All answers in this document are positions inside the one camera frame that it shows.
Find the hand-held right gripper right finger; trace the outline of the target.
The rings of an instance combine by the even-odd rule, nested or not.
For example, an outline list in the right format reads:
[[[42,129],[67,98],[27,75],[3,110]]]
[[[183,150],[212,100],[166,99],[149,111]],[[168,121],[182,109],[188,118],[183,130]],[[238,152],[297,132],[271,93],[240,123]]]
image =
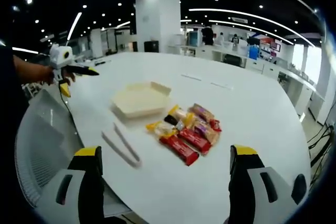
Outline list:
[[[303,200],[307,183],[299,174],[290,186],[253,148],[232,145],[228,190],[228,223],[285,223]]]

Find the person's left hand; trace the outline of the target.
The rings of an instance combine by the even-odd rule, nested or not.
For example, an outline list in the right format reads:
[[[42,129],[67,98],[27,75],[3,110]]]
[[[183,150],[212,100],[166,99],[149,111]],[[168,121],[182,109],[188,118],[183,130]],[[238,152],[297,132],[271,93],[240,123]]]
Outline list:
[[[62,71],[62,77],[68,85],[71,85],[71,81],[75,82],[76,77],[73,73],[68,73],[66,70]],[[54,82],[54,73],[52,67],[42,66],[40,73],[40,81],[46,82],[48,85],[51,85]]]

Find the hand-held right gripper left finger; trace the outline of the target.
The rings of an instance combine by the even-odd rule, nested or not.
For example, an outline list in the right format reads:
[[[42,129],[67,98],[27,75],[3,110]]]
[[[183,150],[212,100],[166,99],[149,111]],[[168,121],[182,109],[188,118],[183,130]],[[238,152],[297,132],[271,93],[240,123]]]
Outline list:
[[[101,147],[78,150],[43,188],[36,205],[42,223],[103,223],[102,175]]]

